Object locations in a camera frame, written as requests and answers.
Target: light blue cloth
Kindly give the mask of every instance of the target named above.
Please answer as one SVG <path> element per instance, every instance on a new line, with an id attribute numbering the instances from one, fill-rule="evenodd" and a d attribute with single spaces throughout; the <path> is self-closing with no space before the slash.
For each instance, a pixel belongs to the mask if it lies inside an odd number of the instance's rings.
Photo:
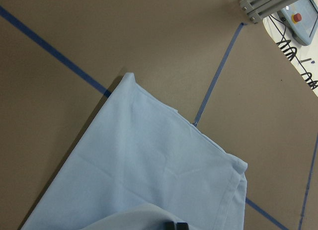
<path id="1" fill-rule="evenodd" d="M 127 73 L 22 229 L 107 226 L 153 204 L 190 230 L 242 230 L 246 168 Z"/>

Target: black cable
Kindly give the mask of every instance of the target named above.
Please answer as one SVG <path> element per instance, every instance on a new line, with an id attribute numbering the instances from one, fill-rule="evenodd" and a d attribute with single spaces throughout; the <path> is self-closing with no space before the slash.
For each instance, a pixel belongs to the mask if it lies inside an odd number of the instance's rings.
<path id="1" fill-rule="evenodd" d="M 279 23 L 281 23 L 281 24 L 283 24 L 284 25 L 284 27 L 285 27 L 285 29 L 284 29 L 284 34 L 280 31 L 280 29 L 277 27 L 277 25 L 275 24 L 275 22 L 273 21 L 273 19 L 274 20 L 276 20 L 276 21 L 278 21 Z M 285 42 L 287 43 L 286 45 L 288 46 L 288 49 L 286 49 L 286 50 L 284 50 L 283 52 L 286 52 L 286 51 L 288 51 L 288 50 L 291 50 L 292 51 L 292 49 L 296 49 L 296 52 L 297 52 L 297 48 L 296 47 L 291 47 L 290 45 L 289 45 L 289 43 L 290 43 L 290 41 L 288 41 L 288 40 L 286 40 L 286 38 L 285 38 L 285 34 L 286 34 L 286 25 L 282 22 L 282 21 L 280 21 L 280 20 L 278 20 L 278 19 L 276 19 L 275 17 L 273 17 L 273 15 L 270 15 L 269 16 L 269 19 L 272 21 L 272 23 L 274 24 L 274 26 L 276 27 L 276 29 L 278 30 L 278 32 L 281 34 L 281 36 L 282 36 L 282 40 L 280 41 L 280 42 L 278 42 L 277 44 L 279 45 L 279 44 L 281 44 L 282 42 L 283 42 L 283 40 L 285 40 Z M 305 69 L 305 67 L 302 65 L 302 63 L 300 62 L 300 60 L 298 59 L 298 57 L 296 56 L 296 53 L 295 53 L 295 55 L 294 55 L 294 57 L 296 58 L 296 60 L 298 61 L 298 63 L 300 64 L 300 66 L 304 69 L 304 73 L 302 73 L 301 74 L 301 76 L 303 76 L 303 75 L 308 75 L 308 78 L 305 80 L 306 82 L 307 81 L 309 81 L 310 80 L 310 82 L 308 83 L 308 85 L 309 85 L 309 87 L 312 89 L 312 90 L 314 90 L 315 88 L 317 88 L 318 87 L 318 85 L 317 85 L 317 83 L 318 83 L 318 81 L 316 80 L 316 81 L 313 81 L 312 80 L 312 73 L 310 73 L 310 72 L 307 72 L 307 70 Z"/>

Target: red button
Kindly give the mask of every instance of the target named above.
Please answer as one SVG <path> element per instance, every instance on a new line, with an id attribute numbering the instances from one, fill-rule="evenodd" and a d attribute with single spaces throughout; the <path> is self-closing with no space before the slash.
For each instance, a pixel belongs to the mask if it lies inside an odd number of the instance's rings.
<path id="1" fill-rule="evenodd" d="M 302 20 L 302 15 L 300 15 L 299 13 L 293 15 L 293 19 L 295 22 L 299 22 Z"/>

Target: blue line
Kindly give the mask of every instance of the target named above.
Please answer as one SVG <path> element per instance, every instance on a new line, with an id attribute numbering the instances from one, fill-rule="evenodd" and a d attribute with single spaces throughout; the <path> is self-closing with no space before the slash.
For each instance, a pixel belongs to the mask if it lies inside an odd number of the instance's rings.
<path id="1" fill-rule="evenodd" d="M 88 82 L 90 85 L 92 85 L 94 88 L 96 88 L 103 95 L 107 97 L 110 96 L 111 92 L 109 90 L 104 88 L 103 85 L 101 85 L 99 82 L 93 79 L 90 75 L 85 73 L 76 64 L 74 64 L 64 55 L 62 55 L 58 50 L 56 50 L 53 46 L 51 46 L 49 43 L 43 40 L 40 36 L 38 36 L 34 31 L 32 31 L 30 28 L 24 25 L 21 21 L 15 18 L 12 14 L 6 11 L 2 6 L 0 6 L 0 15 L 4 19 L 6 19 L 8 22 L 10 22 L 13 26 L 18 28 L 22 33 L 28 36 L 31 40 L 33 40 L 35 43 L 37 43 L 39 46 L 41 46 L 43 49 L 49 52 L 52 56 L 58 59 L 62 64 L 64 64 L 69 69 L 71 69 L 75 74 L 77 74 L 86 82 Z"/>
<path id="2" fill-rule="evenodd" d="M 309 171 L 308 182 L 307 182 L 307 186 L 306 186 L 304 202 L 303 202 L 303 208 L 302 208 L 302 213 L 300 215 L 301 217 L 300 217 L 300 220 L 299 220 L 298 230 L 302 229 L 303 218 L 305 216 L 305 209 L 306 209 L 306 203 L 307 203 L 307 198 L 308 198 L 308 192 L 309 192 L 309 188 L 310 188 L 310 182 L 312 180 L 314 163 L 315 163 L 315 159 L 316 159 L 316 155 L 317 155 L 317 149 L 318 149 L 318 135 L 317 135 L 317 138 L 316 138 L 316 144 L 315 144 L 314 154 L 313 154 L 313 158 L 312 158 L 312 165 L 311 165 L 310 171 Z"/>
<path id="3" fill-rule="evenodd" d="M 274 217 L 272 217 L 270 214 L 265 212 L 263 209 L 261 209 L 257 204 L 255 204 L 250 199 L 246 198 L 245 202 L 249 204 L 252 208 L 254 208 L 256 211 L 258 211 L 260 214 L 262 214 L 264 217 L 266 217 L 268 220 L 270 220 L 273 224 L 275 224 L 281 230 L 288 230 L 288 228 L 286 228 L 284 225 L 282 225 L 280 222 L 274 219 Z"/>
<path id="4" fill-rule="evenodd" d="M 196 115 L 196 117 L 195 117 L 195 119 L 194 119 L 193 125 L 194 125 L 195 127 L 197 126 L 198 122 L 200 121 L 201 114 L 203 113 L 204 108 L 205 108 L 205 106 L 207 105 L 207 102 L 208 102 L 209 97 L 210 97 L 210 95 L 211 95 L 211 93 L 212 93 L 212 90 L 214 89 L 214 86 L 215 86 L 215 84 L 217 83 L 217 80 L 218 80 L 218 78 L 219 78 L 219 76 L 220 76 L 220 74 L 221 74 L 221 71 L 222 71 L 222 69 L 223 69 L 223 67 L 224 67 L 225 62 L 226 62 L 227 59 L 228 59 L 228 56 L 229 56 L 229 54 L 230 54 L 230 52 L 231 52 L 231 49 L 233 48 L 234 42 L 236 41 L 236 39 L 237 39 L 237 37 L 238 37 L 240 31 L 242 30 L 243 26 L 245 26 L 245 25 L 247 25 L 247 24 L 245 24 L 245 23 L 243 23 L 243 22 L 242 22 L 241 24 L 239 24 L 239 26 L 238 26 L 237 30 L 235 31 L 235 33 L 234 33 L 234 35 L 233 35 L 233 38 L 232 38 L 232 40 L 231 40 L 231 42 L 230 42 L 230 44 L 229 44 L 227 50 L 226 50 L 225 53 L 224 53 L 224 56 L 223 56 L 223 58 L 222 58 L 222 61 L 221 61 L 220 65 L 219 65 L 219 67 L 218 67 L 218 69 L 217 69 L 217 71 L 216 71 L 216 73 L 215 73 L 215 75 L 214 75 L 212 81 L 211 81 L 211 84 L 210 84 L 210 86 L 209 86 L 209 89 L 208 89 L 207 93 L 205 94 L 205 97 L 204 97 L 204 99 L 203 99 L 203 101 L 202 101 L 202 103 L 201 103 L 201 106 L 200 106 L 200 108 L 199 108 L 199 111 L 198 111 L 198 113 L 197 113 L 197 115 Z"/>

